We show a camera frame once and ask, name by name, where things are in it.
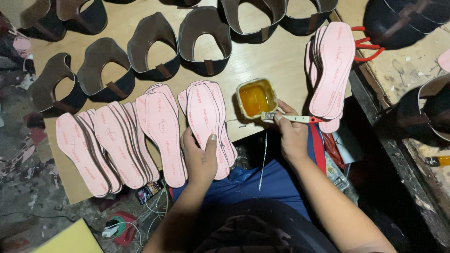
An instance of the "scissor handle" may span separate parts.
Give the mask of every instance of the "scissor handle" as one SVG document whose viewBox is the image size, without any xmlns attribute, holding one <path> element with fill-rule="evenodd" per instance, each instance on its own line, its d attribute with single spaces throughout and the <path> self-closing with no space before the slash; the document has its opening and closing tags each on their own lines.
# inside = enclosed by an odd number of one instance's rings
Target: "scissor handle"
<svg viewBox="0 0 450 253">
<path fill-rule="evenodd" d="M 364 32 L 365 31 L 365 27 L 352 27 L 351 30 L 352 30 L 352 32 L 353 31 Z M 367 57 L 367 58 L 354 57 L 355 61 L 368 62 L 370 60 L 373 60 L 375 57 L 379 56 L 381 54 L 381 52 L 383 52 L 386 49 L 384 47 L 380 47 L 379 45 L 364 45 L 364 44 L 361 44 L 361 43 L 364 43 L 364 42 L 368 42 L 369 40 L 370 40 L 370 37 L 365 37 L 364 39 L 356 40 L 355 41 L 356 48 L 373 49 L 373 50 L 377 50 L 378 49 L 378 51 L 375 54 L 373 54 L 372 56 Z"/>
<path fill-rule="evenodd" d="M 360 32 L 364 32 L 365 31 L 365 27 L 352 27 L 351 31 L 360 31 Z"/>
<path fill-rule="evenodd" d="M 373 54 L 372 56 L 369 56 L 367 58 L 359 58 L 359 57 L 355 56 L 354 60 L 357 61 L 357 62 L 368 62 L 368 61 L 371 61 L 375 57 L 379 56 L 381 54 L 381 52 L 383 52 L 385 49 L 386 48 L 382 47 L 382 48 L 378 49 L 378 51 L 375 54 Z"/>
</svg>

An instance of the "red brush tip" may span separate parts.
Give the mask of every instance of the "red brush tip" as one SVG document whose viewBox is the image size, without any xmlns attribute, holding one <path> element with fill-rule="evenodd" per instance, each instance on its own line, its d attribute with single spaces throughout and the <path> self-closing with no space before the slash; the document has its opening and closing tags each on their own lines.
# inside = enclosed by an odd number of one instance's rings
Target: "red brush tip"
<svg viewBox="0 0 450 253">
<path fill-rule="evenodd" d="M 319 123 L 322 122 L 323 120 L 316 118 L 316 117 L 310 117 L 310 121 L 309 123 Z"/>
</svg>

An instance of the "brush handle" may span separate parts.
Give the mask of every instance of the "brush handle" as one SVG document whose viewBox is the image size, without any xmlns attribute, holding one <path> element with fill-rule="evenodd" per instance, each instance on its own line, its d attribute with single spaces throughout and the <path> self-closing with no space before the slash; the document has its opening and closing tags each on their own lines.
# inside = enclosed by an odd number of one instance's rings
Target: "brush handle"
<svg viewBox="0 0 450 253">
<path fill-rule="evenodd" d="M 316 117 L 310 117 L 310 116 L 286 116 L 286 115 L 283 115 L 283 117 L 285 117 L 286 119 L 288 119 L 290 121 L 304 123 L 304 124 L 318 123 L 318 122 L 322 121 L 321 119 L 318 119 Z"/>
</svg>

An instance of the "hand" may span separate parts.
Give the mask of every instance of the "hand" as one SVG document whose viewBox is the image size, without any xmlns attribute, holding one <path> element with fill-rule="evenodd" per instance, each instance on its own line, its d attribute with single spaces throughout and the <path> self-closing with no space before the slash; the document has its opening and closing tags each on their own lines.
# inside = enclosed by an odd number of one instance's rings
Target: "hand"
<svg viewBox="0 0 450 253">
<path fill-rule="evenodd" d="M 195 144 L 192 130 L 188 126 L 181 136 L 180 145 L 189 174 L 189 185 L 208 189 L 217 173 L 217 135 L 209 136 L 206 150 L 203 150 Z"/>
<path fill-rule="evenodd" d="M 291 122 L 282 115 L 298 115 L 287 103 L 278 99 L 278 106 L 285 114 L 277 111 L 274 121 L 281 132 L 281 148 L 284 158 L 290 162 L 301 161 L 308 157 L 308 127 L 305 124 Z"/>
</svg>

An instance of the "yellow foam sheet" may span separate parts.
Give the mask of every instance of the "yellow foam sheet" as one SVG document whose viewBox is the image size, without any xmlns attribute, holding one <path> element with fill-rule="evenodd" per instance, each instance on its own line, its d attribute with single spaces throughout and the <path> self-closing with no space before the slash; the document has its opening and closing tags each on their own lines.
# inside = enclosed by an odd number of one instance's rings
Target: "yellow foam sheet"
<svg viewBox="0 0 450 253">
<path fill-rule="evenodd" d="M 34 253 L 103 253 L 83 219 L 55 235 Z"/>
</svg>

